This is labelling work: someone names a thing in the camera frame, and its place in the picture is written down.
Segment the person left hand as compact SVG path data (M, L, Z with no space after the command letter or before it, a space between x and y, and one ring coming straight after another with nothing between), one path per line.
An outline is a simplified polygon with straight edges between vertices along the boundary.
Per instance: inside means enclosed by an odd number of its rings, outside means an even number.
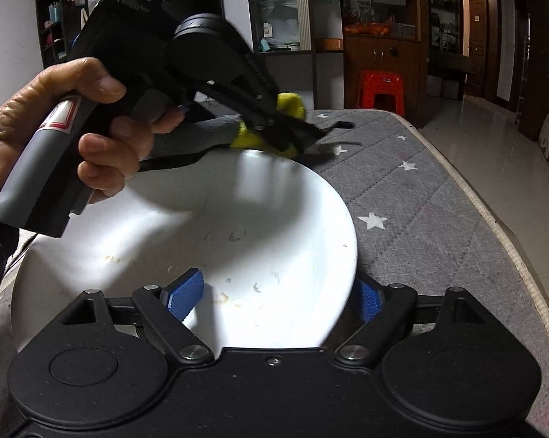
M0 190L37 128L70 91L100 104L119 101L125 86L93 57L58 64L40 72L0 106ZM154 136L167 134L183 121L184 111L171 108L152 123L129 117L112 122L111 136L86 134L78 142L82 162L77 175L93 190L91 202L114 197L152 151Z

